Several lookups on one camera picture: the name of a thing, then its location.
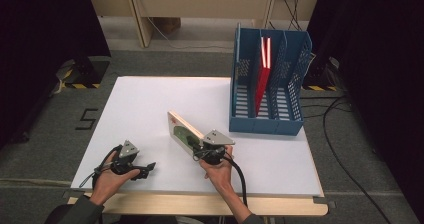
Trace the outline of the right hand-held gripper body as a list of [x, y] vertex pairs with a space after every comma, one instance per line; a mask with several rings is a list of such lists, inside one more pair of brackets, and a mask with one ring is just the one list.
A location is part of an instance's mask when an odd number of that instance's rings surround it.
[[226, 146], [234, 144], [234, 140], [214, 129], [193, 146], [193, 159], [204, 160], [210, 165], [220, 164], [226, 154]]

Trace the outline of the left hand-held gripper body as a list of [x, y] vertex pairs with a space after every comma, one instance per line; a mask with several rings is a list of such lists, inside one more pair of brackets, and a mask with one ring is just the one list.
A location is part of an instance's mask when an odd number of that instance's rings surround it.
[[123, 175], [131, 171], [133, 161], [137, 157], [139, 149], [129, 140], [126, 140], [123, 145], [119, 145], [116, 154], [112, 158], [111, 170], [117, 175]]

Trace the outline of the blue plastic file rack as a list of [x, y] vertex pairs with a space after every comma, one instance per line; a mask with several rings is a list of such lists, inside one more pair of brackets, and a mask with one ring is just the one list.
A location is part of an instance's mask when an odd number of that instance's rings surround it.
[[[255, 94], [260, 66], [261, 37], [270, 37], [271, 72], [258, 115]], [[303, 126], [300, 90], [309, 67], [312, 42], [305, 31], [237, 27], [230, 88], [231, 132], [295, 136]]]

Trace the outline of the person's left hand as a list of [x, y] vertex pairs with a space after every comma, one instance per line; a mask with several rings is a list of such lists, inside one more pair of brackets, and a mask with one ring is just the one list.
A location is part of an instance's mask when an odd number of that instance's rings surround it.
[[103, 167], [92, 191], [90, 201], [98, 206], [105, 204], [123, 184], [139, 173], [138, 169], [134, 169], [125, 174], [117, 175], [110, 168]]

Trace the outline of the person's right hand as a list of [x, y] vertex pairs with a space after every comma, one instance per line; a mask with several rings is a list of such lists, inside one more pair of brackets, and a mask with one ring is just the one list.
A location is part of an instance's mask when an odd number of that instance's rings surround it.
[[233, 147], [226, 145], [224, 160], [217, 165], [210, 165], [204, 160], [200, 160], [200, 166], [206, 171], [205, 179], [209, 179], [218, 193], [224, 195], [233, 191], [231, 184], [232, 165], [229, 159], [232, 157]]

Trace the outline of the grey tape piece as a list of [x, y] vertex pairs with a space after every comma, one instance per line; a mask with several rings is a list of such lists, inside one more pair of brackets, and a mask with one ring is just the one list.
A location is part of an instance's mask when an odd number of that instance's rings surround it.
[[315, 204], [325, 204], [330, 209], [336, 208], [336, 203], [334, 201], [328, 200], [326, 197], [313, 197], [313, 202]]
[[69, 198], [79, 198], [80, 196], [82, 196], [84, 194], [84, 191], [80, 191], [80, 190], [66, 190], [62, 197], [64, 199], [69, 199]]

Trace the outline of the black stand base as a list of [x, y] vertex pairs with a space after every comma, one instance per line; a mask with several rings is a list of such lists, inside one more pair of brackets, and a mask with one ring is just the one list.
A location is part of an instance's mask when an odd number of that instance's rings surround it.
[[336, 91], [338, 89], [338, 63], [330, 57], [324, 65], [313, 65], [316, 54], [309, 57], [309, 67], [304, 76], [302, 89], [312, 91]]
[[58, 73], [59, 88], [97, 89], [110, 64], [110, 57], [94, 56], [82, 60], [70, 60]]

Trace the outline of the brown cardboard box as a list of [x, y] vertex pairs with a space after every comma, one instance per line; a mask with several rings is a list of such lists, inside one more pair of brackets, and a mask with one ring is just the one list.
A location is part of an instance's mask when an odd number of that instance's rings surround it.
[[181, 19], [174, 17], [158, 17], [155, 19], [155, 23], [164, 34], [171, 34], [181, 27]]

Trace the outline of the light wooden desk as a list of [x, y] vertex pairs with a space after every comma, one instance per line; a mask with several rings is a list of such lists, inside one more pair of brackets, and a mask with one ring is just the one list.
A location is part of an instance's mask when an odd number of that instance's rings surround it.
[[317, 0], [91, 0], [96, 14], [131, 17], [135, 21], [138, 44], [150, 45], [154, 17], [241, 19], [255, 28], [267, 28], [272, 22], [288, 21], [292, 11], [297, 20], [311, 19]]

